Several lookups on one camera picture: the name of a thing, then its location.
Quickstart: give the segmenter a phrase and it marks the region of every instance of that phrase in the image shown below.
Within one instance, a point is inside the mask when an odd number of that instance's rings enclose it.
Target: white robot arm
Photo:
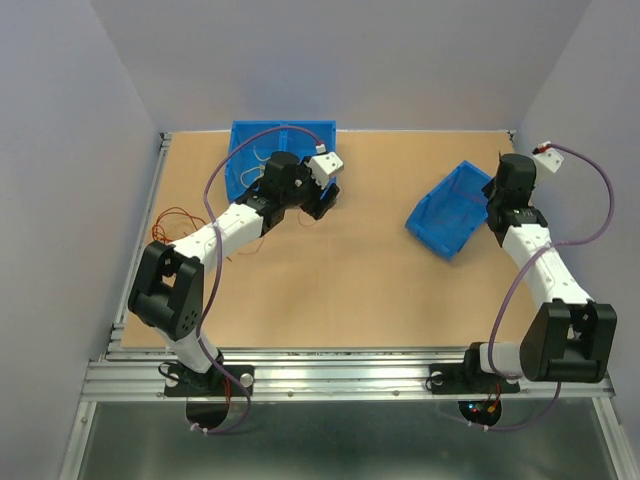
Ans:
[[[489,199],[487,224],[498,243],[523,268],[552,245],[542,213],[529,205],[541,178],[555,173],[562,156],[548,144],[533,158],[506,154],[484,188]],[[496,369],[533,381],[598,382],[606,372],[617,317],[608,304],[596,303],[578,285],[555,248],[542,253],[524,276],[538,314],[523,342],[496,344]],[[479,346],[480,367],[493,373],[488,344]]]
[[[129,310],[162,335],[180,363],[196,374],[205,374],[211,362],[197,335],[203,336],[213,358],[220,355],[197,328],[202,321],[204,277],[217,266],[218,248],[226,258],[269,232],[288,208],[300,207],[321,219],[336,202],[340,190],[331,181],[343,167],[334,152],[302,162],[291,153],[274,152],[264,175],[217,218],[221,246],[209,223],[171,245],[153,242],[146,247],[129,296]],[[174,277],[173,285],[164,281],[169,277]]]

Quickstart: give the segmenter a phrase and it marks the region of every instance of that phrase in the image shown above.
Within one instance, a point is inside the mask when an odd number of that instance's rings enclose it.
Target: blue plastic bin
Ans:
[[[435,253],[451,260],[487,219],[482,187],[489,180],[489,175],[464,160],[420,200],[405,226]]]
[[[336,149],[336,122],[334,121],[235,121],[231,127],[229,152],[256,133],[281,125],[295,125],[311,130],[324,140],[328,151]],[[234,155],[225,167],[224,178],[229,202],[233,202],[242,195],[247,186],[258,178],[260,170],[256,167],[264,164],[275,151],[291,152],[302,160],[303,157],[316,154],[316,145],[309,135],[295,130],[280,130],[269,133],[252,142]]]

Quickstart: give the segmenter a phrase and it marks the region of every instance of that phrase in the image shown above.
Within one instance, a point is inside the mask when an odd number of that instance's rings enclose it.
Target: white wall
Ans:
[[[85,0],[0,14],[0,477],[57,478],[104,350],[157,133]]]
[[[616,217],[601,240],[563,252],[597,301],[612,303],[618,329],[610,372],[615,405],[640,458],[640,2],[594,0],[529,109],[517,146],[552,139],[597,159],[617,194]],[[539,188],[535,201],[554,236],[593,231],[606,211],[604,186],[578,160]]]
[[[516,127],[589,0],[92,0],[163,131]]]

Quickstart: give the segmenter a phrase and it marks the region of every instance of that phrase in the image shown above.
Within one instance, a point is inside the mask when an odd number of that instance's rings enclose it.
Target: wooden tabletop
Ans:
[[[154,220],[172,206],[206,218],[202,191],[228,142],[229,134],[219,132],[173,136]],[[486,340],[517,273],[515,264],[486,226],[447,262],[412,237],[404,223],[462,160],[493,175],[498,153],[512,151],[507,134],[339,132],[337,143],[345,163],[338,204],[317,223],[288,211],[261,246],[257,241],[224,262],[204,326],[212,342],[319,348],[463,346]],[[211,202],[218,213],[228,205],[222,174]],[[179,238],[192,227],[182,220],[167,221],[166,228]],[[523,285],[499,339],[520,341],[534,314]],[[130,314],[122,345],[164,343]]]

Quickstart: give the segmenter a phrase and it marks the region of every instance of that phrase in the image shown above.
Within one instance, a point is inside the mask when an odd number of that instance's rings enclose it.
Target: purple cable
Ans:
[[[585,162],[587,162],[589,165],[591,165],[593,168],[595,168],[597,170],[597,172],[600,174],[600,176],[604,180],[604,183],[605,183],[605,185],[607,187],[607,193],[609,195],[609,210],[607,212],[607,217],[606,217],[604,223],[602,224],[602,226],[595,233],[593,233],[592,235],[590,235],[590,236],[588,236],[586,238],[583,238],[581,240],[561,240],[561,241],[558,241],[558,242],[551,242],[549,245],[546,245],[546,246],[540,248],[522,266],[522,269],[520,270],[520,272],[518,272],[518,275],[513,280],[513,283],[509,287],[509,290],[507,291],[507,294],[505,295],[504,300],[502,301],[502,305],[500,305],[500,309],[498,310],[498,315],[496,316],[496,321],[494,322],[493,328],[491,329],[491,335],[489,336],[489,348],[488,348],[489,366],[491,367],[491,370],[493,370],[493,372],[496,375],[500,375],[500,376],[505,377],[505,378],[508,378],[508,376],[503,374],[502,372],[500,372],[497,369],[497,367],[496,367],[496,365],[495,365],[495,363],[493,361],[493,349],[494,349],[494,346],[495,346],[495,343],[496,343],[496,337],[498,336],[498,329],[500,328],[500,324],[502,323],[502,319],[504,317],[504,313],[507,310],[507,306],[509,305],[509,302],[511,301],[511,297],[513,297],[513,294],[515,293],[516,288],[518,287],[518,285],[520,284],[520,282],[522,281],[522,279],[524,278],[526,273],[529,271],[529,269],[536,263],[538,258],[540,258],[542,255],[545,254],[545,252],[548,252],[549,250],[551,250],[553,248],[557,248],[557,247],[586,245],[586,244],[591,243],[594,240],[600,238],[600,236],[602,236],[602,234],[607,230],[607,228],[609,228],[609,225],[611,224],[611,219],[613,218],[613,213],[615,211],[616,201],[615,201],[615,196],[614,196],[614,193],[613,193],[613,185],[611,184],[611,179],[609,179],[609,176],[606,174],[606,172],[602,169],[602,167],[600,165],[598,165],[595,161],[593,161],[589,157],[587,157],[585,155],[582,155],[581,153],[578,153],[575,150],[572,150],[570,148],[563,147],[562,145],[558,145],[558,144],[555,144],[555,143],[550,143],[549,144],[549,148],[555,148],[556,150],[560,150],[562,152],[569,153],[570,155],[573,155],[574,157],[577,157],[577,158],[579,158],[581,160],[584,160]],[[533,425],[534,423],[536,423],[538,420],[540,420],[542,417],[544,417],[551,410],[553,405],[556,403],[556,400],[558,399],[559,395],[560,395],[560,383],[558,383],[558,388],[556,389],[556,394],[551,399],[551,402],[549,403],[547,408],[540,415],[538,415],[533,420],[530,420],[529,422],[526,422],[526,423],[523,423],[523,424],[519,424],[519,425],[512,425],[512,426],[509,426],[509,427],[501,427],[500,430],[506,431],[508,429],[509,431],[513,431],[513,430],[519,430],[521,428],[526,428],[526,427],[528,427],[530,425]]]
[[[222,167],[224,167],[224,165],[231,159],[231,157],[233,157],[236,153],[238,153],[240,150],[245,148],[251,142],[257,140],[258,138],[260,138],[260,137],[262,137],[264,135],[268,135],[269,133],[279,132],[280,130],[296,130],[296,131],[299,131],[299,132],[302,132],[302,133],[306,133],[307,135],[309,135],[310,137],[313,138],[313,140],[316,142],[317,145],[324,144],[324,142],[322,140],[320,140],[320,138],[318,138],[318,136],[315,133],[313,133],[311,130],[307,130],[306,128],[303,128],[303,127],[296,127],[294,125],[281,125],[281,126],[278,126],[278,127],[273,127],[273,128],[268,128],[266,130],[263,130],[262,132],[257,133],[254,136],[252,136],[251,138],[245,140],[240,145],[238,145],[236,148],[234,148],[231,152],[229,152],[229,155],[227,155],[225,157],[225,159],[222,160],[218,164],[218,166],[213,170],[213,173],[211,173],[211,176],[209,177],[209,180],[207,180],[207,184],[204,187],[204,193],[202,194],[202,201],[204,202],[204,208],[207,210],[207,214],[209,215],[209,218],[211,220],[211,225],[213,226],[213,231],[214,231],[214,233],[216,235],[217,265],[216,265],[216,278],[215,278],[215,280],[213,282],[213,287],[211,289],[211,295],[209,296],[209,300],[207,301],[207,304],[205,305],[204,310],[202,312],[201,321],[200,321],[200,323],[198,323],[198,325],[196,327],[196,338],[198,339],[198,345],[200,345],[200,348],[202,349],[202,353],[204,353],[205,357],[207,357],[207,359],[211,362],[211,364],[222,375],[224,375],[227,379],[229,379],[229,381],[233,382],[233,384],[236,385],[242,391],[242,394],[247,399],[247,408],[244,410],[243,414],[240,416],[240,418],[235,423],[233,423],[232,425],[230,425],[230,426],[228,426],[226,428],[215,429],[215,430],[214,429],[205,430],[205,429],[201,428],[197,424],[191,424],[191,427],[194,430],[202,432],[202,433],[204,433],[206,435],[215,435],[215,434],[219,434],[219,433],[227,433],[227,432],[230,432],[231,430],[235,430],[236,428],[238,428],[244,422],[244,420],[247,418],[247,415],[249,415],[249,410],[251,409],[251,395],[249,394],[247,389],[244,387],[244,385],[242,385],[240,383],[240,381],[238,379],[236,379],[233,375],[231,375],[229,372],[227,372],[227,370],[222,365],[220,365],[218,362],[216,362],[216,359],[213,358],[213,355],[211,355],[211,352],[209,352],[209,350],[207,349],[207,346],[202,341],[202,336],[201,336],[202,325],[204,324],[204,319],[207,317],[207,314],[209,313],[209,310],[211,310],[211,306],[213,305],[213,301],[214,301],[214,299],[216,297],[216,294],[218,293],[218,287],[220,286],[220,276],[222,274],[222,262],[224,261],[224,259],[222,257],[222,232],[220,232],[220,229],[218,228],[218,225],[216,224],[217,218],[216,218],[215,214],[213,213],[213,208],[211,208],[211,205],[209,203],[209,190],[211,189],[211,185],[213,184],[213,180],[216,178],[216,176],[218,175],[220,170],[222,170]]]

